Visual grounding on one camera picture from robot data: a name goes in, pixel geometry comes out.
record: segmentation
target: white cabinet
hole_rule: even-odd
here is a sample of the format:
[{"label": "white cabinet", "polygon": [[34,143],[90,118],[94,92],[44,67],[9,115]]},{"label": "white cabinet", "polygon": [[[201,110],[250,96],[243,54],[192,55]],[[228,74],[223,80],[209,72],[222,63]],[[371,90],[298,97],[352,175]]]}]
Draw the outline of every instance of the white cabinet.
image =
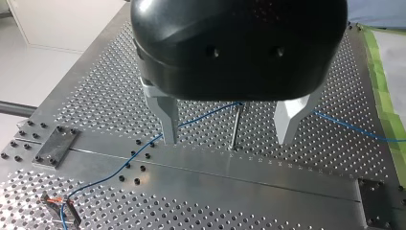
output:
[{"label": "white cabinet", "polygon": [[80,53],[119,11],[124,0],[8,0],[30,46]]}]

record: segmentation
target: perforated aluminum plate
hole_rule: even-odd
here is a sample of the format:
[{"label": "perforated aluminum plate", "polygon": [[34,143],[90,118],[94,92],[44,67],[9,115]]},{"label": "perforated aluminum plate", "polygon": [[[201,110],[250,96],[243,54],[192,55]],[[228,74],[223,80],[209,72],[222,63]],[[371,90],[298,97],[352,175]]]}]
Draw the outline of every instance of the perforated aluminum plate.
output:
[{"label": "perforated aluminum plate", "polygon": [[[51,172],[31,164],[40,145],[25,150],[23,144],[17,141],[16,148],[6,147],[10,158],[0,161],[0,227],[4,229],[55,229],[51,215],[39,202],[43,191],[50,196],[67,195],[124,162],[70,151],[59,170]],[[15,155],[23,160],[13,161]],[[144,172],[141,165],[147,168]],[[74,195],[82,229],[355,230],[360,224],[355,200],[150,163],[132,162],[120,175],[124,182],[115,176]],[[141,180],[138,186],[135,177]]]}]

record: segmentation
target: floor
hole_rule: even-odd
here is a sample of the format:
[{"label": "floor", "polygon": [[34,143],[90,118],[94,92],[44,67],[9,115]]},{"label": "floor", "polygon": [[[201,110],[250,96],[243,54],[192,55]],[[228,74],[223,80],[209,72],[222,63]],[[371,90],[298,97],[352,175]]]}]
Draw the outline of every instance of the floor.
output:
[{"label": "floor", "polygon": [[[0,19],[0,101],[39,106],[79,57],[28,47],[14,19]],[[0,114],[0,149],[24,119]]]}]

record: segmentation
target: hole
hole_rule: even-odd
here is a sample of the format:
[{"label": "hole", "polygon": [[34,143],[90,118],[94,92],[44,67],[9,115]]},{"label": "hole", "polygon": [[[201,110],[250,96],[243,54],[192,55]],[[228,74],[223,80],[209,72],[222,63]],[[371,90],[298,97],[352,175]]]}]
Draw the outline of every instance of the hole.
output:
[{"label": "hole", "polygon": [[218,58],[219,50],[214,45],[206,47],[206,56],[209,58]]},{"label": "hole", "polygon": [[268,56],[271,59],[275,59],[275,58],[281,58],[284,54],[284,48],[281,46],[275,46],[272,47],[271,49],[269,49],[268,51]]}]

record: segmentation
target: metal bracket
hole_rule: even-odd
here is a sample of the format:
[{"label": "metal bracket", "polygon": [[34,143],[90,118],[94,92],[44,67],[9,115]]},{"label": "metal bracket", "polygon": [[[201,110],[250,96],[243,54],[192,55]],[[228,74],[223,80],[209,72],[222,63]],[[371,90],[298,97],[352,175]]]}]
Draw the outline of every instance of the metal bracket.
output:
[{"label": "metal bracket", "polygon": [[364,228],[396,229],[387,186],[383,182],[367,179],[358,179],[357,182]]},{"label": "metal bracket", "polygon": [[57,126],[50,137],[41,146],[33,164],[56,169],[65,158],[79,131],[76,129]]}]

